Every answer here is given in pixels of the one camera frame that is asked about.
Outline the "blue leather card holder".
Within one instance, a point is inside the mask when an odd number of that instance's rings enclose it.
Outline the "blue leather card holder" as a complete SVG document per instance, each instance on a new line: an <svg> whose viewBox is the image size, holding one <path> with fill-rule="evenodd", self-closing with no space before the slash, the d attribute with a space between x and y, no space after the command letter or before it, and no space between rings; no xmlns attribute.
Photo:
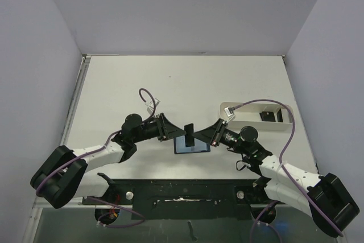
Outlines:
<svg viewBox="0 0 364 243"><path fill-rule="evenodd" d="M194 146L187 146L185 136L177 137L173 140L175 154L193 154L193 153L208 153L210 145L198 139L194 139Z"/></svg>

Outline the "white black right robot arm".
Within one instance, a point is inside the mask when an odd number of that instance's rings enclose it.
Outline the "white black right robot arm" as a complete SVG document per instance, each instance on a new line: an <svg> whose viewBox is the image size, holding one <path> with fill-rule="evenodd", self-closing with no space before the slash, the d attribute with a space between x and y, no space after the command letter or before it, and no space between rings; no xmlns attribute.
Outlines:
<svg viewBox="0 0 364 243"><path fill-rule="evenodd" d="M314 174L284 163L258 142L258 132L252 126L235 133L219 119L193 133L193 137L214 147L223 144L229 151L241 154L247 168L260 176L253 188L257 201L265 203L270 199L294 207L310 216L328 236L341 236L360 213L337 176Z"/></svg>

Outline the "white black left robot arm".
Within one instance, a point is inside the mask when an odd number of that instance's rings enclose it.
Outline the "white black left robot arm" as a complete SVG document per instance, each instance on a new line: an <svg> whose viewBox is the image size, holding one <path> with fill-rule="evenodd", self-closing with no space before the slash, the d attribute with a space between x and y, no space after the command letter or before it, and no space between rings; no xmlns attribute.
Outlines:
<svg viewBox="0 0 364 243"><path fill-rule="evenodd" d="M74 150L65 145L55 148L33 175L30 185L38 197L45 198L56 209L65 206L74 197L95 196L108 204L115 199L115 188L107 181L88 186L82 182L87 172L127 161L137 151L138 142L153 138L163 142L185 134L163 113L147 121L138 114L130 114L121 129L111 133L103 145Z"/></svg>

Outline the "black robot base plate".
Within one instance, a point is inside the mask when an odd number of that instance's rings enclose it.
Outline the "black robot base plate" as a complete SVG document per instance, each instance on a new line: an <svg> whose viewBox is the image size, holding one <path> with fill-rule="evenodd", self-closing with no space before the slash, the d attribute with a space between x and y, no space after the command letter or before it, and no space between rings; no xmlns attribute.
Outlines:
<svg viewBox="0 0 364 243"><path fill-rule="evenodd" d="M253 179L117 179L100 199L130 206L148 220L249 220L270 203Z"/></svg>

